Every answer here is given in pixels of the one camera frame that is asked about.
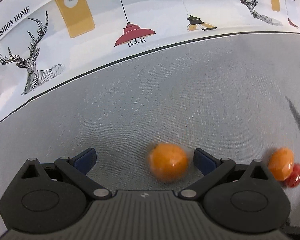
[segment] light bulb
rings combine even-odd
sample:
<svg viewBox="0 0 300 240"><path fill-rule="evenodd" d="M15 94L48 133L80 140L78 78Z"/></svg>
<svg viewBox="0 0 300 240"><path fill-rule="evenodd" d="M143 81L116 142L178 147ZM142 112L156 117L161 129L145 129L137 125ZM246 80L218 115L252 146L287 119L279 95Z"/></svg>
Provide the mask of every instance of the light bulb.
<svg viewBox="0 0 300 240"><path fill-rule="evenodd" d="M78 0L64 0L64 4L68 8L72 8L72 7L76 6L77 3L78 3Z"/></svg>

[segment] silver screw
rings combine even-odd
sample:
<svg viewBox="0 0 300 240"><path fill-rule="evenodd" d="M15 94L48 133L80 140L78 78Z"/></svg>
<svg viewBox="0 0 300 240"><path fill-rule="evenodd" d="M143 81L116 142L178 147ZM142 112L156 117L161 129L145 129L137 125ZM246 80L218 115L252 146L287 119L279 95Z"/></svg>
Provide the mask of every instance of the silver screw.
<svg viewBox="0 0 300 240"><path fill-rule="evenodd" d="M105 188L98 188L93 191L93 194L97 197L105 197L109 194L109 190Z"/></svg>
<svg viewBox="0 0 300 240"><path fill-rule="evenodd" d="M192 189L184 189L183 191L181 191L181 196L183 197L191 198L195 197L196 195L197 193Z"/></svg>

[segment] red lampshade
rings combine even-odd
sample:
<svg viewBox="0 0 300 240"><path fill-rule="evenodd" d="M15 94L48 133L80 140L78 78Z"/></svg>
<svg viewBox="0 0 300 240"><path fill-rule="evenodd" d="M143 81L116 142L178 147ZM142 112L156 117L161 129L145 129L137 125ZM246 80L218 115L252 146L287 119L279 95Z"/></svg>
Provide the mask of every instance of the red lampshade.
<svg viewBox="0 0 300 240"><path fill-rule="evenodd" d="M138 25L128 23L127 26L123 29L123 35L120 36L119 39L117 39L114 46L118 46L120 44L129 42L129 41L131 43L131 40L135 40L136 43L134 43L134 44L138 44L136 39L141 38L140 42L144 42L144 39L142 40L142 38L144 38L145 36L152 35L152 34L155 34L155 32L153 30L141 29Z"/></svg>

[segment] orange fruit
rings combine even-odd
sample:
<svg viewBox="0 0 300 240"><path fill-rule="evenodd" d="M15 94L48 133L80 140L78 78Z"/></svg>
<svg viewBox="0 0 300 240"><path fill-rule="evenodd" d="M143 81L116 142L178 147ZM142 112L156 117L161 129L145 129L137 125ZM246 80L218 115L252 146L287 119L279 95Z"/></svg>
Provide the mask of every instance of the orange fruit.
<svg viewBox="0 0 300 240"><path fill-rule="evenodd" d="M293 170L293 151L280 148L275 151L269 161L268 168L278 181L284 181Z"/></svg>
<svg viewBox="0 0 300 240"><path fill-rule="evenodd" d="M159 143L149 154L149 165L157 179L172 182L185 174L188 158L178 145Z"/></svg>

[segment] red pendant lamp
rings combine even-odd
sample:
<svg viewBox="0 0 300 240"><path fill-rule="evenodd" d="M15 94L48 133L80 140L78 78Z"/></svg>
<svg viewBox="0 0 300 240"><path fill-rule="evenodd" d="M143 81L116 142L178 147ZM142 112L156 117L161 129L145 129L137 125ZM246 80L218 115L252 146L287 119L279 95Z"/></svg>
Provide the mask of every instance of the red pendant lamp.
<svg viewBox="0 0 300 240"><path fill-rule="evenodd" d="M127 43L129 47L133 46L134 44L138 44L141 42L146 42L145 37L155 34L155 32L151 29L144 29L140 28L138 25L132 24L128 21L126 11L124 10L124 6L122 3L122 9L124 15L127 19L127 26L123 29L123 35L121 35L117 41L115 42L114 46L118 46L124 43Z"/></svg>

